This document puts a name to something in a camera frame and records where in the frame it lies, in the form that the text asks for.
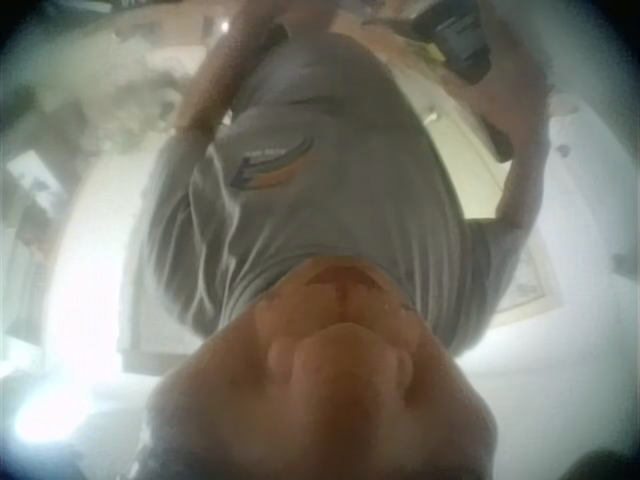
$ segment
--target hand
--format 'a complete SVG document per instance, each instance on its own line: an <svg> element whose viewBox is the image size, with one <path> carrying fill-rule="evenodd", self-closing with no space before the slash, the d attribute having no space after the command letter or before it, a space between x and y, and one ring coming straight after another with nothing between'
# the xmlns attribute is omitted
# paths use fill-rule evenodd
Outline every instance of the hand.
<svg viewBox="0 0 640 480"><path fill-rule="evenodd" d="M491 71L476 85L451 72L442 80L446 91L505 132L514 145L539 137L547 124L546 74L500 20L490 0L478 0L482 28L491 49Z"/></svg>

